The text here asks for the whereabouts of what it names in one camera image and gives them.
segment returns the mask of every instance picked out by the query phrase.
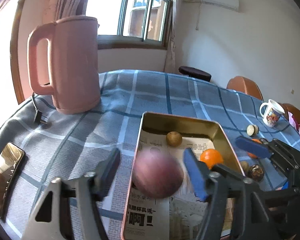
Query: chair backrest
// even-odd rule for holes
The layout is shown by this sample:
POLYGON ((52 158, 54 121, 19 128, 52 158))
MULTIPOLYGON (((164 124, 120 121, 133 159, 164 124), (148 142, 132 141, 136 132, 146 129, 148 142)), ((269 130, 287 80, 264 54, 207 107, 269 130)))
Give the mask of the chair backrest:
POLYGON ((229 80, 227 88, 243 92, 263 101, 263 96, 258 85, 248 78, 236 76, 229 80))
POLYGON ((300 110, 298 108, 296 108, 295 106, 293 106, 292 104, 285 103, 285 104, 280 104, 280 105, 283 107, 283 109, 285 111, 285 114, 284 114, 285 118, 288 119, 288 117, 289 117, 288 111, 289 111, 290 113, 293 114, 296 121, 300 125, 300 110))

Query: phone screen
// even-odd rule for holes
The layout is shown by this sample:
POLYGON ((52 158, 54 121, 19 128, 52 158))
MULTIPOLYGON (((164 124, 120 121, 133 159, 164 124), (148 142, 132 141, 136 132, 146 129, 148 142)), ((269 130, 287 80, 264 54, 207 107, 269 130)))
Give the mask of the phone screen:
POLYGON ((0 218, 3 215, 5 198, 24 151, 13 143, 7 143, 0 154, 0 218))

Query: power cord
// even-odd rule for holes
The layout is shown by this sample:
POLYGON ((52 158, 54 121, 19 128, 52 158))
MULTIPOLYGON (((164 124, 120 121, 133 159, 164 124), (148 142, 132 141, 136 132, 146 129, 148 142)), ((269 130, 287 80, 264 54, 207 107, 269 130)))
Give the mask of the power cord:
POLYGON ((32 103, 34 105, 34 109, 35 109, 35 115, 34 115, 34 120, 33 122, 36 123, 36 124, 47 124, 47 122, 45 120, 42 119, 42 112, 39 111, 36 103, 35 103, 35 100, 34 100, 34 93, 32 93, 31 95, 31 100, 32 100, 32 103))

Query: blue plaid tablecloth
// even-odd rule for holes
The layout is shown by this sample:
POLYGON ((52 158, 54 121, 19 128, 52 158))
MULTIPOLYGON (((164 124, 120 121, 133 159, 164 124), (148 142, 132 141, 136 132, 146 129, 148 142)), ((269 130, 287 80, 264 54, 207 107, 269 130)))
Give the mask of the blue plaid tablecloth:
MULTIPOLYGON (((251 160, 234 139, 246 136, 249 124, 260 128, 258 136, 277 138, 300 151, 300 136, 283 117, 274 129, 259 114, 262 101, 233 90, 186 76, 151 71, 121 70, 100 74, 101 103, 74 115, 56 111, 50 96, 37 96, 38 108, 48 125, 33 123, 34 106, 26 100, 0 128, 0 152, 8 141, 24 149, 28 160, 15 181, 7 219, 1 224, 11 239, 20 239, 29 214, 52 178, 77 178, 105 160, 113 147, 122 160, 109 196, 98 203, 109 239, 120 239, 122 216, 134 150, 143 112, 176 114, 215 120, 221 124, 240 161, 251 160)), ((286 178, 269 160, 257 161, 266 170, 263 190, 282 186, 286 178)), ((71 216, 76 239, 82 239, 75 199, 71 216)))

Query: small orange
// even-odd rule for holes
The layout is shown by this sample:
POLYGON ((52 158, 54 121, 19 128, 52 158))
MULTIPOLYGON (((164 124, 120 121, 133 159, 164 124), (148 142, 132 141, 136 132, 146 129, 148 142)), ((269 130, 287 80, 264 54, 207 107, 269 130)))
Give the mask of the small orange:
POLYGON ((207 149, 200 155, 200 161, 204 162, 211 170, 214 165, 223 163, 223 157, 217 150, 207 149))
MULTIPOLYGON (((262 143, 260 140, 258 140, 258 139, 252 139, 252 141, 255 141, 255 142, 257 142, 257 143, 262 143)), ((252 153, 248 153, 248 155, 252 158, 252 159, 257 159, 258 158, 258 156, 256 156, 256 155, 254 155, 254 154, 252 154, 252 153)))

